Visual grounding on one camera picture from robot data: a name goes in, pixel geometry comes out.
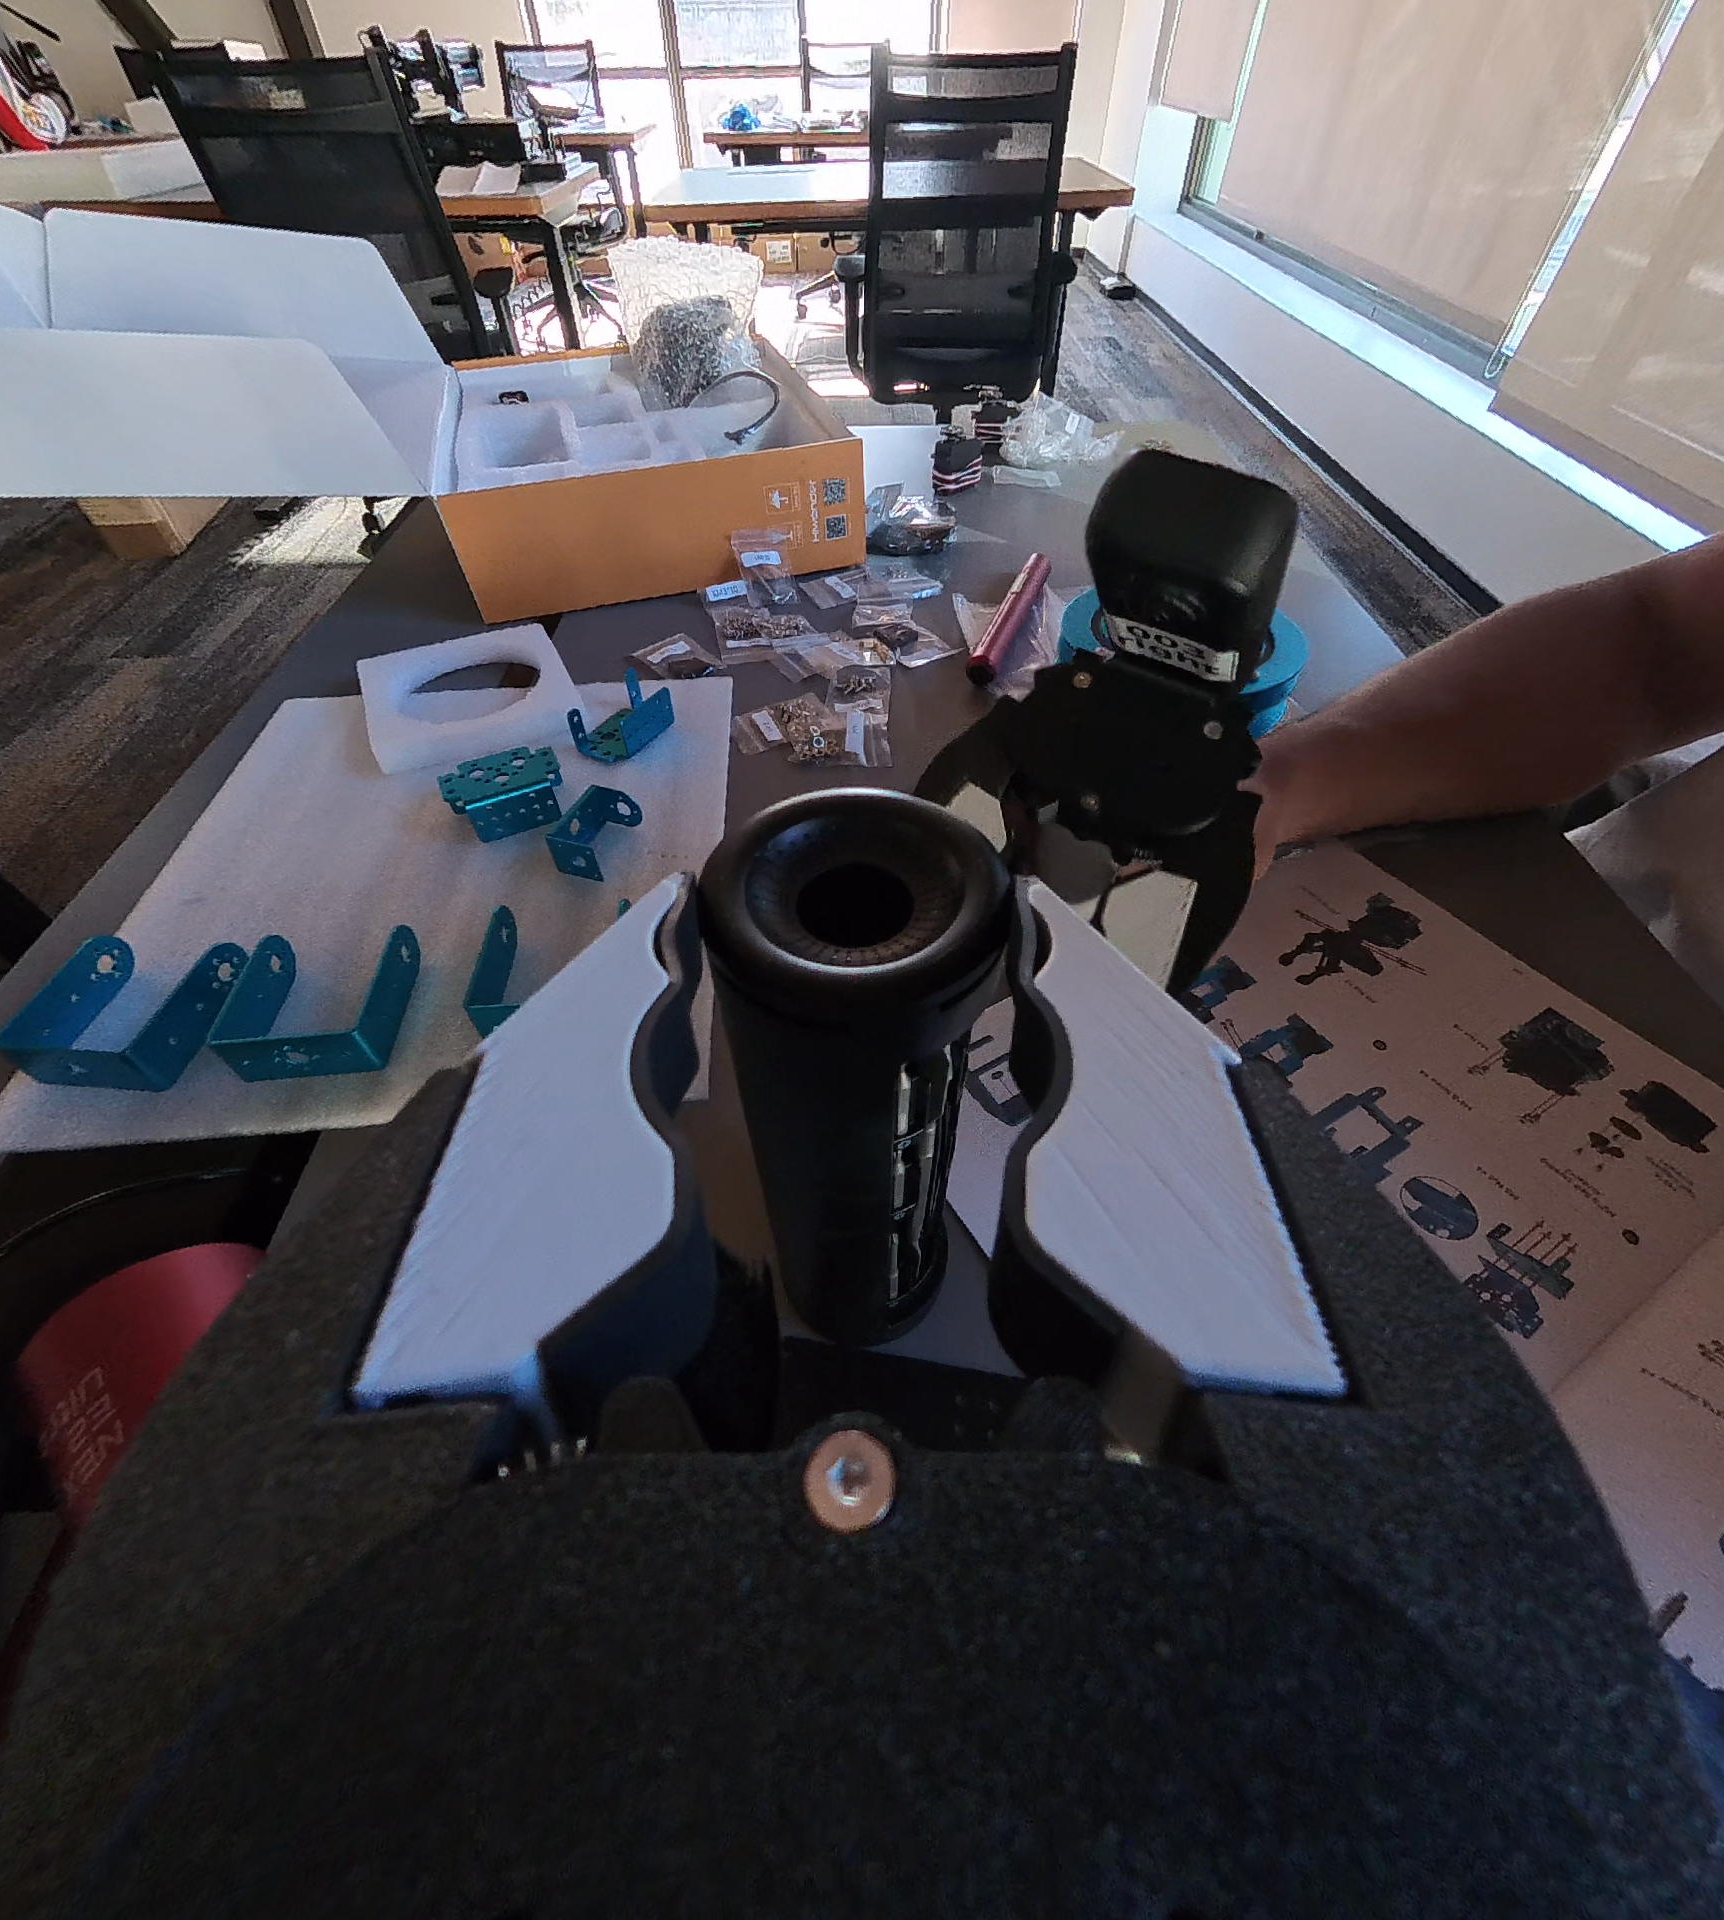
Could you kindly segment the orange cardboard box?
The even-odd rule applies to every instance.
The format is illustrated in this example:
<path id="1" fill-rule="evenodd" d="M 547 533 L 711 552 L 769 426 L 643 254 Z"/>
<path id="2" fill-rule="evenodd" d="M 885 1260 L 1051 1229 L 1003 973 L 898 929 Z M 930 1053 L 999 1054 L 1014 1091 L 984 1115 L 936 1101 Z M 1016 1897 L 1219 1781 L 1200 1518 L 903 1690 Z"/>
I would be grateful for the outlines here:
<path id="1" fill-rule="evenodd" d="M 451 492 L 463 370 L 359 239 L 0 204 L 0 499 L 431 501 L 483 621 L 706 588 L 737 531 L 864 556 L 864 444 L 772 348 L 779 444 Z"/>

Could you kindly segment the person's right hand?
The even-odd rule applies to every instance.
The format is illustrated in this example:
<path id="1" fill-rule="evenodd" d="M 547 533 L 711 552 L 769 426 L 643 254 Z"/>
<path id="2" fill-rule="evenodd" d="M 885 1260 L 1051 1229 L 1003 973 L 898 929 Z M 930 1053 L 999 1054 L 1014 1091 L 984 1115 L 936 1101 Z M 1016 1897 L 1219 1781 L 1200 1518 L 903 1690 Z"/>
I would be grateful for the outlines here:
<path id="1" fill-rule="evenodd" d="M 1258 801 L 1252 883 L 1281 848 L 1300 848 L 1349 832 L 1349 782 L 1343 734 L 1327 717 L 1305 717 L 1267 732 L 1258 767 L 1241 782 Z"/>

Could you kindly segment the large blue U bracket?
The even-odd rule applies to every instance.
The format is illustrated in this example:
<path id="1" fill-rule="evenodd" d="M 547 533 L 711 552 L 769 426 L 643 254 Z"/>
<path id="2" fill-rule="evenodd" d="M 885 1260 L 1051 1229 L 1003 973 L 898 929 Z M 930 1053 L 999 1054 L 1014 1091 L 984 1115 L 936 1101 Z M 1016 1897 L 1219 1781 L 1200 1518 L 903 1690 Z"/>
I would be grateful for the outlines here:
<path id="1" fill-rule="evenodd" d="M 35 1084 L 103 1093 L 168 1093 L 206 1051 L 250 952 L 217 942 L 184 973 L 120 1049 L 82 1044 L 122 998 L 135 956 L 117 935 L 86 939 L 0 1027 L 0 1056 Z"/>
<path id="2" fill-rule="evenodd" d="M 291 942 L 263 937 L 232 980 L 207 1030 L 206 1049 L 243 1084 L 343 1079 L 387 1069 L 417 992 L 421 951 L 410 924 L 394 924 L 352 1024 L 276 1032 L 299 962 Z"/>
<path id="3" fill-rule="evenodd" d="M 495 903 L 462 996 L 462 1013 L 482 1044 L 521 1013 L 521 1005 L 509 996 L 517 947 L 520 932 L 513 906 Z"/>

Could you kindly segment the black bit holder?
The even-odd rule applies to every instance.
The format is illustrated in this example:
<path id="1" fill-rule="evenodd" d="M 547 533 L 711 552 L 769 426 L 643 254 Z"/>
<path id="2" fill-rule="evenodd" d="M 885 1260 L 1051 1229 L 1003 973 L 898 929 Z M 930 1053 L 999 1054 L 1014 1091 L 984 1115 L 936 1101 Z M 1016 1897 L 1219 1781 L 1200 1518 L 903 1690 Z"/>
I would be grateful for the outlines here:
<path id="1" fill-rule="evenodd" d="M 778 803 L 699 871 L 778 1280 L 826 1342 L 885 1347 L 942 1289 L 968 1041 L 1014 918 L 979 831 L 880 786 Z"/>

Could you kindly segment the white instruction booklet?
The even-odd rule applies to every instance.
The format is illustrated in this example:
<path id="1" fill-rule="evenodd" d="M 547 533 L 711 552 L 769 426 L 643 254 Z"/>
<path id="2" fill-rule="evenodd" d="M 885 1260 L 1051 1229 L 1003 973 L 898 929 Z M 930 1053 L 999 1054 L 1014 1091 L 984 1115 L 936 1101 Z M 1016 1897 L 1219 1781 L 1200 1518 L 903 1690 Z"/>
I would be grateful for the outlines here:
<path id="1" fill-rule="evenodd" d="M 1670 1667 L 1724 1694 L 1724 1089 L 1343 848 L 1267 875 L 1189 1006 L 1546 1395 Z M 1009 1039 L 999 1000 L 947 1180 L 984 1254 Z"/>

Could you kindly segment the grey desk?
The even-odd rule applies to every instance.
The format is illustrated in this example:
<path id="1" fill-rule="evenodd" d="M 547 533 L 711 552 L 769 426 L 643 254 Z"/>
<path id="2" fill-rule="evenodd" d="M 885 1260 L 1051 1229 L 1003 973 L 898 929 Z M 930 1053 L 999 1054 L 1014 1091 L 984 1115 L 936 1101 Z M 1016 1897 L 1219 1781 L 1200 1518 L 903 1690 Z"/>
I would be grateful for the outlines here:
<path id="1" fill-rule="evenodd" d="M 1281 613 L 1310 641 L 1300 690 L 1315 709 L 1399 658 L 1384 622 L 1409 622 L 1428 635 L 1467 609 L 1428 596 L 1437 583 L 1380 541 L 1351 507 L 1337 522 L 1305 522 L 1292 561 Z M 376 588 L 358 588 L 335 615 L 299 641 L 299 664 L 284 667 L 250 703 L 225 739 L 223 758 L 247 750 L 280 701 L 354 693 L 356 655 L 382 643 L 435 639 L 437 615 L 462 606 L 460 568 L 435 554 L 433 520 L 424 512 L 403 559 L 384 565 Z M 380 1128 L 276 1134 L 268 1141 L 191 1141 L 168 1147 L 120 1147 L 0 1162 L 0 1410 L 7 1406 L 12 1351 L 84 1279 L 163 1248 L 198 1241 L 251 1241 L 281 1246 L 303 1231 L 326 1197 L 361 1162 Z M 48 1483 L 31 1442 L 10 1447 L 10 1507 L 0 1575 L 0 1736 L 10 1699 L 22 1683 L 28 1643 L 45 1603 L 45 1581 L 65 1557 L 55 1515 L 41 1517 Z M 1674 1664 L 1690 1716 L 1690 1745 L 1708 1771 L 1724 1829 L 1724 1693 Z"/>

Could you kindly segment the red cylindrical case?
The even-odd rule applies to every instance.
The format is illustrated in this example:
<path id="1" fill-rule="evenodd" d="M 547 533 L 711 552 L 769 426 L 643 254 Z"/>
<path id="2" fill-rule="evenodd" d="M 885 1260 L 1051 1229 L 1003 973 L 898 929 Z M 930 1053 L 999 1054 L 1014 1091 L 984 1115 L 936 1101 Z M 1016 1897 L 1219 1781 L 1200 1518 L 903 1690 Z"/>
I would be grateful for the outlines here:
<path id="1" fill-rule="evenodd" d="M 266 1258 L 201 1242 L 135 1260 L 54 1311 L 12 1369 L 15 1404 L 80 1533 L 153 1404 Z"/>

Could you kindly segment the large paned window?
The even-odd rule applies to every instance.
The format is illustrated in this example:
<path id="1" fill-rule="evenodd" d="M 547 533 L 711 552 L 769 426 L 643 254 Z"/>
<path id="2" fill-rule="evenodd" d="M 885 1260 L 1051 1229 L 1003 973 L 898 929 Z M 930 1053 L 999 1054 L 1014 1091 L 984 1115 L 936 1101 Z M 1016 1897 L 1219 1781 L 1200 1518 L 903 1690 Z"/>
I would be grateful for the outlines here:
<path id="1" fill-rule="evenodd" d="M 523 3 L 533 42 L 592 46 L 604 117 L 643 131 L 645 177 L 716 167 L 706 142 L 736 104 L 801 106 L 801 42 L 942 46 L 940 3 Z"/>

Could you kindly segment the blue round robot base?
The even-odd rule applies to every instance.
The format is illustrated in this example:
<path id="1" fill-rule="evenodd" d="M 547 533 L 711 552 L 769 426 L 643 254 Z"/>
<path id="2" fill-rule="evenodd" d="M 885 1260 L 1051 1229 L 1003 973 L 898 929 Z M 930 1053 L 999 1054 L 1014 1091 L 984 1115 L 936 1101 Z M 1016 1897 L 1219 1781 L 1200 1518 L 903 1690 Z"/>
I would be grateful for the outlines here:
<path id="1" fill-rule="evenodd" d="M 1292 696 L 1310 662 L 1310 647 L 1302 629 L 1281 611 L 1270 616 L 1270 649 L 1258 664 L 1258 676 L 1241 693 L 1243 712 L 1252 739 L 1259 740 L 1288 718 Z M 1100 627 L 1100 603 L 1093 588 L 1073 596 L 1060 619 L 1058 662 L 1072 662 L 1077 655 L 1109 652 Z"/>

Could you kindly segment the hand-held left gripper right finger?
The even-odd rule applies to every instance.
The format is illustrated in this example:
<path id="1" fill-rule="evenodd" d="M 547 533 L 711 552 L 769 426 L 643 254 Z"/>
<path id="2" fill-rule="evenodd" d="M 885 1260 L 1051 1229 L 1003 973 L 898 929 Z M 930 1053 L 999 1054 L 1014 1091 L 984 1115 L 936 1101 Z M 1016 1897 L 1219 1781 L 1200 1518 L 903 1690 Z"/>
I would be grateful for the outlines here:
<path id="1" fill-rule="evenodd" d="M 1329 1404 L 1348 1375 L 1237 1096 L 1234 1053 L 1045 883 L 1016 883 L 1009 1079 L 988 1319 L 1025 1380 L 1107 1404 L 1122 1367 L 1166 1386 L 1169 1471 L 1232 1465 L 1227 1398 Z"/>

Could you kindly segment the pile of labelled screw bags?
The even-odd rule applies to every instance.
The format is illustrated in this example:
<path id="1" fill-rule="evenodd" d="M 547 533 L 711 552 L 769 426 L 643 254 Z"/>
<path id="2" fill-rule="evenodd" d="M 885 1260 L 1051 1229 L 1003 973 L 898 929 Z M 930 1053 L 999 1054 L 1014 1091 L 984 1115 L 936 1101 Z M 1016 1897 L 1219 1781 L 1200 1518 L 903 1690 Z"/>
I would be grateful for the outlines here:
<path id="1" fill-rule="evenodd" d="M 913 520 L 888 517 L 857 565 L 822 568 L 779 527 L 736 531 L 730 576 L 697 592 L 708 637 L 659 637 L 627 657 L 625 673 L 679 685 L 767 668 L 787 693 L 730 721 L 742 755 L 885 770 L 898 673 L 961 650 L 936 625 L 950 534 L 924 511 Z"/>

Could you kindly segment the red electric screwdriver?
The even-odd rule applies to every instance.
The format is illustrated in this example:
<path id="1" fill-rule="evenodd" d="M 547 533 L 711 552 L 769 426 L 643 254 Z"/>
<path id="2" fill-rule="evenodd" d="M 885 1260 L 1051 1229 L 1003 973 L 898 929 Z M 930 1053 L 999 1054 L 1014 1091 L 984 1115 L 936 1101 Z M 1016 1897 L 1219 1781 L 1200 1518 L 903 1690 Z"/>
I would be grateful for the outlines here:
<path id="1" fill-rule="evenodd" d="M 1051 563 L 1042 551 L 1033 551 L 1018 568 L 970 647 L 966 679 L 974 688 L 990 688 L 1002 676 L 1020 639 L 1040 615 L 1050 576 Z"/>

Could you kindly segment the blue wide U bracket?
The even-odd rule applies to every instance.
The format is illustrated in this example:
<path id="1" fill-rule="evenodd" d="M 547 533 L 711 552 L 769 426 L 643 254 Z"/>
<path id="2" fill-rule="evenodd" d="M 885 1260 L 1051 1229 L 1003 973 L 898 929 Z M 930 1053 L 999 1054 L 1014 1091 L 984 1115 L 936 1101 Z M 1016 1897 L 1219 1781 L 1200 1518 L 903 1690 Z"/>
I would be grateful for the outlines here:
<path id="1" fill-rule="evenodd" d="M 561 823 L 561 763 L 549 747 L 511 747 L 460 763 L 437 781 L 442 803 L 483 845 Z"/>

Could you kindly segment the person's right forearm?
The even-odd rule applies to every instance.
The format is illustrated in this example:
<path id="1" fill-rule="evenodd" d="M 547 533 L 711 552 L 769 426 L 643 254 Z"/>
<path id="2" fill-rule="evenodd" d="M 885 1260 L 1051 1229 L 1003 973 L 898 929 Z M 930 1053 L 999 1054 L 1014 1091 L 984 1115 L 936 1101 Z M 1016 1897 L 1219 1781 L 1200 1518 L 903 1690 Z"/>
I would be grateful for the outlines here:
<path id="1" fill-rule="evenodd" d="M 1508 605 L 1354 686 L 1349 831 L 1571 805 L 1724 732 L 1724 533 Z"/>

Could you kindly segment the silver antistatic bag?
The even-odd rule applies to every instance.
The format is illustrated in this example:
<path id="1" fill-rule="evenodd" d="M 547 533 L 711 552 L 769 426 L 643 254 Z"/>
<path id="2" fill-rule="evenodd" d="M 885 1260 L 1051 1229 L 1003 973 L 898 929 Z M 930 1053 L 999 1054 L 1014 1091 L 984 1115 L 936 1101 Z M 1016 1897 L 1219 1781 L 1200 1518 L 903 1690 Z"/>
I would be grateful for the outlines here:
<path id="1" fill-rule="evenodd" d="M 922 492 L 885 482 L 865 494 L 865 552 L 872 559 L 912 561 L 940 554 L 955 537 L 955 514 Z"/>

